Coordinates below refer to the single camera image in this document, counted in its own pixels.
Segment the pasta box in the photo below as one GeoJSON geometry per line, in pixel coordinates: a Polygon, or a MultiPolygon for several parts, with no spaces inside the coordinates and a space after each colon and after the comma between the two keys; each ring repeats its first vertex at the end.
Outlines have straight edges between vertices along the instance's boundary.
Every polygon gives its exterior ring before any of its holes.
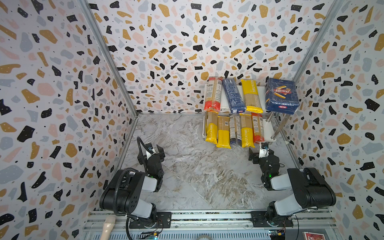
{"type": "Polygon", "coordinates": [[[269,78],[265,87],[267,111],[293,114],[300,105],[295,82],[269,78]]]}

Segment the mounting plate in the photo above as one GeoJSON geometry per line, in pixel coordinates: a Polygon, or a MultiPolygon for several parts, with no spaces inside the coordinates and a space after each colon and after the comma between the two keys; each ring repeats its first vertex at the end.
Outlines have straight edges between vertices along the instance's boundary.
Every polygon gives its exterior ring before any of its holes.
{"type": "MultiPolygon", "coordinates": [[[[270,227],[265,219],[265,211],[252,211],[251,212],[251,222],[253,223],[253,227],[270,227]]],[[[292,220],[288,219],[285,221],[286,227],[293,227],[292,220]]]]}
{"type": "MultiPolygon", "coordinates": [[[[161,220],[159,221],[159,230],[161,229],[161,222],[163,223],[163,228],[170,228],[170,222],[172,220],[172,213],[171,212],[157,212],[156,220],[161,220]]],[[[146,228],[142,224],[139,223],[138,220],[133,220],[133,222],[129,223],[129,228],[130,229],[143,229],[146,228]]]]}

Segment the red pasta package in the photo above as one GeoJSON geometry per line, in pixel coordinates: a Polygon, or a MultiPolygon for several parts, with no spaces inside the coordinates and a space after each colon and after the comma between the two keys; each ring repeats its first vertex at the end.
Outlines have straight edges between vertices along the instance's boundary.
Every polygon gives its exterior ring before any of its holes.
{"type": "Polygon", "coordinates": [[[253,123],[253,142],[254,143],[264,142],[263,116],[259,113],[252,113],[252,123],[253,123]]]}
{"type": "Polygon", "coordinates": [[[205,95],[205,111],[220,112],[222,78],[211,77],[208,79],[207,93],[205,95]]]}

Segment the spaghetti package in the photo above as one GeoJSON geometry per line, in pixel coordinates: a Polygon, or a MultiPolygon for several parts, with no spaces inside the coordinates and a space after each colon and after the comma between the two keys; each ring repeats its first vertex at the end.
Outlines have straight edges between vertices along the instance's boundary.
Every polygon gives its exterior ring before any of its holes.
{"type": "Polygon", "coordinates": [[[218,117],[218,143],[216,147],[231,148],[229,146],[229,117],[218,117]]]}
{"type": "Polygon", "coordinates": [[[207,142],[217,144],[217,117],[218,113],[208,111],[205,114],[205,131],[207,132],[207,142]]]}
{"type": "Polygon", "coordinates": [[[245,112],[245,104],[240,96],[240,92],[234,78],[226,78],[223,80],[223,88],[227,96],[229,109],[231,113],[245,112]]]}
{"type": "Polygon", "coordinates": [[[222,80],[221,78],[208,79],[207,93],[204,100],[205,111],[220,112],[222,80]]]}
{"type": "Polygon", "coordinates": [[[252,116],[240,113],[242,147],[255,147],[253,144],[252,116]]]}
{"type": "Polygon", "coordinates": [[[263,113],[255,80],[241,80],[247,111],[263,113]]]}
{"type": "Polygon", "coordinates": [[[236,138],[236,120],[235,120],[235,116],[233,114],[231,114],[229,116],[229,143],[230,144],[237,143],[237,138],[236,138]]]}
{"type": "Polygon", "coordinates": [[[264,142],[263,116],[258,113],[252,113],[253,123],[253,142],[259,144],[264,142]]]}
{"type": "Polygon", "coordinates": [[[237,144],[240,146],[241,144],[241,120],[240,120],[240,115],[235,114],[235,127],[236,127],[236,138],[237,138],[237,144]]]}

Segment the pasta package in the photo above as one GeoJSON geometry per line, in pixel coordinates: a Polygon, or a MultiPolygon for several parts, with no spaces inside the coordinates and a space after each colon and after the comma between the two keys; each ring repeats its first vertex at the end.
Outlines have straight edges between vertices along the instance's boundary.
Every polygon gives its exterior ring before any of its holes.
{"type": "Polygon", "coordinates": [[[205,95],[205,111],[220,112],[222,78],[209,78],[205,95]]]}
{"type": "Polygon", "coordinates": [[[300,106],[294,81],[269,78],[265,87],[266,109],[294,114],[300,106]]]}
{"type": "Polygon", "coordinates": [[[235,114],[235,127],[236,127],[236,138],[237,138],[237,144],[239,144],[240,146],[242,145],[241,144],[241,120],[240,120],[240,115],[239,114],[235,114]]]}
{"type": "Polygon", "coordinates": [[[216,147],[231,148],[229,146],[229,117],[218,117],[218,143],[216,147]]]}
{"type": "Polygon", "coordinates": [[[255,80],[241,80],[243,86],[245,105],[247,111],[253,113],[263,113],[262,105],[259,99],[259,93],[257,91],[255,80]]]}
{"type": "Polygon", "coordinates": [[[240,92],[234,78],[226,78],[223,80],[223,88],[227,96],[229,109],[231,113],[245,112],[245,104],[240,96],[240,92]]]}
{"type": "Polygon", "coordinates": [[[236,138],[236,120],[235,120],[235,116],[233,114],[231,114],[229,116],[229,143],[230,144],[237,143],[237,138],[236,138]]]}
{"type": "Polygon", "coordinates": [[[252,116],[240,113],[242,147],[255,147],[253,144],[252,116]]]}
{"type": "Polygon", "coordinates": [[[205,114],[205,129],[207,132],[207,138],[205,141],[217,144],[217,117],[218,113],[213,111],[208,111],[205,114]]]}
{"type": "Polygon", "coordinates": [[[257,144],[264,142],[263,116],[259,113],[252,113],[252,123],[253,142],[257,144]]]}

